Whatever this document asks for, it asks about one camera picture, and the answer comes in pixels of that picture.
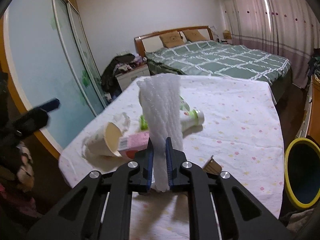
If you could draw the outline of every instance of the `trash bin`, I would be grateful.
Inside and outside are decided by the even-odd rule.
[[[300,210],[313,206],[320,197],[320,149],[311,140],[298,138],[285,152],[285,189]]]

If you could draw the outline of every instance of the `curtain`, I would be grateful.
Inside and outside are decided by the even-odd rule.
[[[320,24],[306,0],[268,0],[277,54],[290,60],[293,82],[305,87],[308,61],[319,47]]]
[[[305,87],[320,25],[305,0],[222,0],[233,43],[286,57],[293,83]]]

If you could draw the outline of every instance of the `pile of clothes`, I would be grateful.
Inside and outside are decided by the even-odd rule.
[[[142,62],[143,59],[139,54],[134,55],[129,53],[114,57],[101,76],[103,91],[110,93],[112,97],[114,95],[118,96],[118,94],[121,93],[121,89],[116,79],[116,75],[132,70]]]
[[[320,49],[313,49],[314,53],[308,62],[309,73],[308,78],[315,74],[315,78],[320,82]]]

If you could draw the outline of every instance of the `pillow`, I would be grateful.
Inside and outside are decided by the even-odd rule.
[[[185,30],[182,31],[188,41],[196,42],[196,41],[207,41],[202,34],[198,30]]]
[[[163,46],[166,48],[173,48],[176,46],[184,45],[184,42],[177,31],[161,34],[159,35],[159,37],[162,41]]]

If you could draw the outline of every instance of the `glass door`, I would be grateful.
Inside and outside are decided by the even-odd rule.
[[[67,30],[64,21],[59,24]],[[49,114],[49,124],[42,133],[61,152],[95,115],[69,67],[52,0],[12,0],[4,26],[9,70],[25,107],[29,110],[52,98],[60,100],[60,108]],[[91,101],[88,92],[95,111],[102,111],[102,104],[95,97]]]
[[[67,7],[73,34],[80,51],[82,61],[84,62],[84,66],[86,67],[90,78],[95,82],[95,84],[93,85],[98,96],[107,105],[108,102],[104,96],[104,91],[101,88],[101,77],[97,69],[97,66],[93,60],[91,51],[89,49],[89,45],[87,43],[84,30],[82,28],[80,16],[76,12],[76,10],[70,5],[70,3],[67,3]]]
[[[70,69],[92,112],[94,115],[98,115],[103,111],[104,106],[95,91],[93,85],[95,81],[90,78],[84,67],[84,62],[71,29],[67,4],[63,0],[53,0],[53,6],[61,44],[69,62]]]

